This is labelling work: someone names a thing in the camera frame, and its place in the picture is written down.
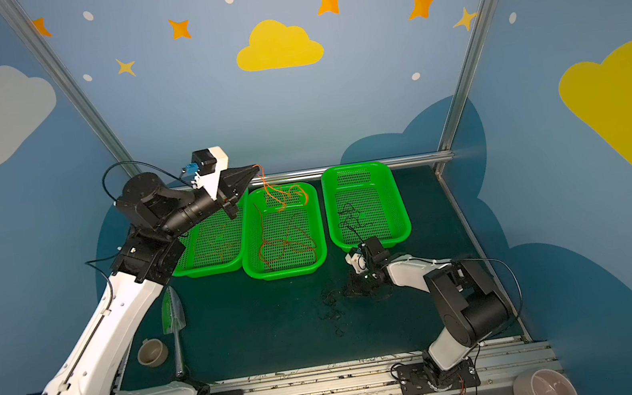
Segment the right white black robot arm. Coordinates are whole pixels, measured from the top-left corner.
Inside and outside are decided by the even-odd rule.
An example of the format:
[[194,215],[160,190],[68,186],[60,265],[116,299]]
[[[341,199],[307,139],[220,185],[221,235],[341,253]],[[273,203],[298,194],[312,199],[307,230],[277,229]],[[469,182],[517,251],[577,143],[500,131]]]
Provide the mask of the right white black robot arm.
[[394,370],[404,395],[479,384],[476,364],[469,354],[518,316],[481,259],[393,255],[377,237],[370,237],[345,255],[350,266],[347,296],[370,297],[388,286],[424,291],[442,320],[444,329],[424,351],[423,362]]

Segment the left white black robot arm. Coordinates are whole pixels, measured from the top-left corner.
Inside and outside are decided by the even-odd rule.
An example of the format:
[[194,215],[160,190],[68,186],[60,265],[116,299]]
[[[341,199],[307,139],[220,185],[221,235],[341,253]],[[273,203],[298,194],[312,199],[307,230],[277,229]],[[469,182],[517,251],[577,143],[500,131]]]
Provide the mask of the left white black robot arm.
[[56,377],[31,395],[210,395],[210,388],[198,382],[117,392],[114,381],[146,312],[173,276],[185,249],[182,236],[217,211],[234,219],[259,171],[258,166],[213,167],[186,191],[170,189],[152,172],[129,179],[115,206],[130,221],[130,230],[111,266],[106,291]]

